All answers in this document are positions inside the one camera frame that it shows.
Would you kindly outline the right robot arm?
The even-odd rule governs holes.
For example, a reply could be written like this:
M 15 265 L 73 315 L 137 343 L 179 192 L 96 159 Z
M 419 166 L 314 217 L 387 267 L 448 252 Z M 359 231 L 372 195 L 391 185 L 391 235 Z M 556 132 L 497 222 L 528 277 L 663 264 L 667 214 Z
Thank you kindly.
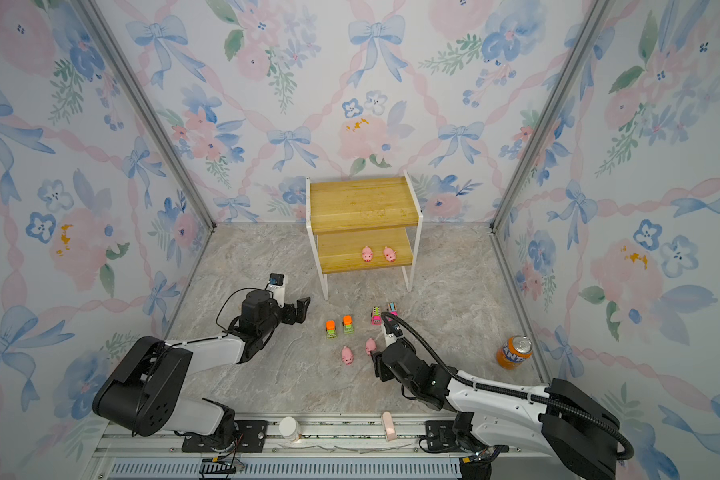
M 477 455 L 506 446 L 554 456 L 583 479 L 612 479 L 634 448 L 614 414 L 567 380 L 513 387 L 429 364 L 403 341 L 371 354 L 375 376 L 410 400 L 455 413 L 455 448 Z

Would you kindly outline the pink toy pig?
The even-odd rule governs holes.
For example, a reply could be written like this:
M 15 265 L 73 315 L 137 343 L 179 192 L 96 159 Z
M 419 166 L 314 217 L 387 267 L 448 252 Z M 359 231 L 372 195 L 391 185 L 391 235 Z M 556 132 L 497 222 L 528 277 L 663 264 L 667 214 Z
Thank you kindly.
M 361 258 L 365 263 L 370 263 L 373 260 L 374 253 L 369 246 L 365 246 L 361 250 Z
M 373 338 L 369 338 L 365 343 L 365 351 L 368 356 L 377 350 L 377 344 Z
M 354 361 L 352 350 L 348 346 L 344 346 L 341 350 L 341 360 L 345 365 L 351 365 Z
M 394 263 L 397 260 L 396 251 L 389 246 L 384 247 L 383 255 L 387 262 Z

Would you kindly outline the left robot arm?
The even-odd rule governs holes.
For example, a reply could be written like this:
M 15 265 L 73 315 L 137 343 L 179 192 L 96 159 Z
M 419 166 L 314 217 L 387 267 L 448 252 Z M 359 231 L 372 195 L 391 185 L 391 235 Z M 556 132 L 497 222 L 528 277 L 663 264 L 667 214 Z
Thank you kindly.
M 93 412 L 134 436 L 169 430 L 211 451 L 233 449 L 242 438 L 235 411 L 218 401 L 184 396 L 185 380 L 250 361 L 278 326 L 303 323 L 311 303 L 309 297 L 286 303 L 283 290 L 275 285 L 245 291 L 240 313 L 218 335 L 173 342 L 153 336 L 137 340 L 95 395 Z

